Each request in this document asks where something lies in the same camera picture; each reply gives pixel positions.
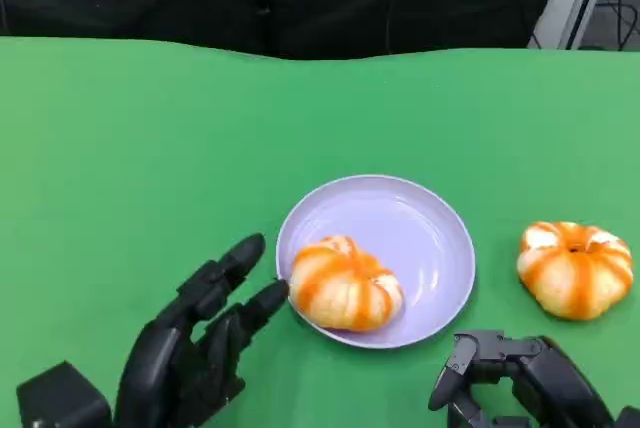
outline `lavender plate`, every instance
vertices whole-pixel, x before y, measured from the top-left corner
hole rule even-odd
[[[475,279],[471,238],[456,212],[422,186],[390,176],[362,175],[315,189],[280,229],[278,277],[289,279],[296,253],[304,245],[338,234],[353,237],[395,273],[405,302],[380,330],[353,333],[311,323],[321,333],[363,348],[397,348],[437,333],[467,302]]]

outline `plate rim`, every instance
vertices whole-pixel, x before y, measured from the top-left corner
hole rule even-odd
[[[453,322],[453,320],[455,320],[455,318],[460,314],[460,312],[464,309],[464,307],[469,302],[469,298],[471,296],[471,292],[473,291],[473,287],[475,286],[475,281],[476,281],[476,250],[475,250],[475,246],[473,244],[473,239],[471,238],[471,235],[469,234],[469,230],[467,229],[467,225],[465,224],[465,222],[462,219],[462,217],[458,214],[458,212],[456,210],[454,210],[449,203],[447,203],[441,196],[437,195],[436,193],[434,193],[433,191],[429,190],[428,188],[425,188],[424,186],[420,185],[419,183],[416,183],[416,182],[411,181],[411,180],[407,180],[406,178],[400,178],[400,177],[392,176],[392,175],[360,174],[360,175],[343,176],[341,178],[336,178],[334,180],[331,180],[331,181],[328,181],[326,183],[323,183],[320,186],[317,186],[316,188],[314,188],[313,190],[308,192],[305,196],[303,196],[302,199],[300,199],[293,206],[293,208],[291,208],[291,210],[287,214],[286,218],[282,222],[282,225],[280,225],[280,231],[278,232],[278,239],[276,241],[276,252],[275,252],[276,275],[277,275],[279,280],[284,279],[284,277],[282,275],[282,272],[281,272],[281,268],[280,268],[280,256],[279,256],[280,255],[281,245],[282,245],[282,236],[283,236],[283,232],[284,232],[285,227],[287,227],[287,225],[289,224],[290,219],[300,209],[300,207],[309,198],[313,197],[319,191],[321,191],[321,190],[323,190],[323,189],[325,189],[325,188],[327,188],[327,187],[329,187],[331,185],[335,185],[335,184],[342,183],[342,182],[349,181],[349,180],[353,180],[353,179],[362,179],[362,178],[379,178],[379,179],[391,180],[391,181],[394,181],[394,182],[407,183],[409,185],[412,185],[415,188],[418,188],[421,191],[424,191],[427,195],[430,195],[433,198],[435,198],[436,200],[438,200],[445,208],[447,208],[453,214],[454,218],[458,221],[458,223],[462,227],[462,231],[463,231],[463,233],[465,235],[465,239],[466,239],[467,243],[469,244],[469,247],[471,248],[471,277],[470,277],[470,283],[469,283],[469,286],[467,287],[466,292],[464,293],[462,301],[459,303],[458,306],[456,306],[456,309],[453,310],[453,314],[451,316],[449,316],[443,323],[438,325],[431,333],[429,333],[427,335],[424,335],[424,336],[423,335],[419,335],[416,338],[412,338],[409,341],[405,341],[405,342],[401,342],[401,343],[393,343],[392,342],[392,343],[385,343],[385,344],[381,344],[381,343],[374,343],[374,344],[364,343],[364,342],[358,342],[358,341],[355,341],[355,340],[351,340],[349,338],[342,337],[342,336],[339,335],[339,333],[336,333],[336,332],[333,332],[333,331],[329,331],[326,328],[322,328],[321,326],[318,326],[315,323],[313,323],[312,321],[310,321],[306,316],[304,316],[302,313],[300,313],[300,311],[296,308],[295,304],[291,300],[290,296],[288,297],[289,304],[291,305],[293,310],[296,312],[296,314],[298,316],[300,316],[304,321],[306,321],[309,325],[311,325],[316,331],[319,331],[323,335],[328,336],[329,338],[332,338],[333,340],[338,341],[340,343],[344,343],[346,345],[351,345],[351,346],[355,346],[355,347],[358,347],[358,348],[373,349],[373,350],[389,350],[389,349],[396,349],[396,348],[401,348],[401,347],[404,347],[404,346],[413,345],[415,343],[419,343],[419,342],[424,341],[424,340],[426,340],[428,338],[431,338],[432,336],[434,336],[437,333],[439,333],[440,331],[442,331],[449,324],[451,324]]]

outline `orange-striped bun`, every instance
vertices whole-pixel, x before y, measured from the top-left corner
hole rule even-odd
[[[631,252],[617,236],[596,226],[538,222],[520,243],[520,279],[548,312],[590,320],[631,288]]]
[[[403,299],[393,273],[348,236],[330,236],[300,250],[289,288],[294,304],[309,320],[351,331],[384,326]]]

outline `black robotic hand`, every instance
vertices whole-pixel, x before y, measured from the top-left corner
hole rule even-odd
[[[178,288],[178,296],[147,323],[125,366],[115,416],[104,397],[68,363],[18,387],[25,428],[187,428],[201,426],[244,388],[240,353],[288,295],[276,281],[215,320],[227,297],[264,252],[253,235],[220,261],[208,261]],[[209,322],[191,340],[195,325]]]
[[[469,331],[455,341],[429,399],[432,411],[448,406],[449,428],[531,427],[523,417],[491,420],[473,399],[473,384],[502,377],[513,380],[513,395],[543,428],[640,428],[640,411],[631,407],[614,423],[596,390],[547,337],[514,340],[501,331]]]

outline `green tablecloth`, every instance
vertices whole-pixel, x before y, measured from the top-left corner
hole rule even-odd
[[[0,426],[14,388],[69,359],[113,401],[142,324],[201,262],[261,231],[274,276],[289,209],[333,178],[386,173],[445,198],[477,250],[441,336],[372,352],[289,306],[210,426],[444,426],[427,410],[454,330],[547,334],[616,414],[640,404],[637,288],[602,319],[546,316],[515,274],[534,220],[597,223],[640,249],[640,56],[450,51],[293,63],[148,42],[0,40]],[[509,385],[480,399],[519,413]]]

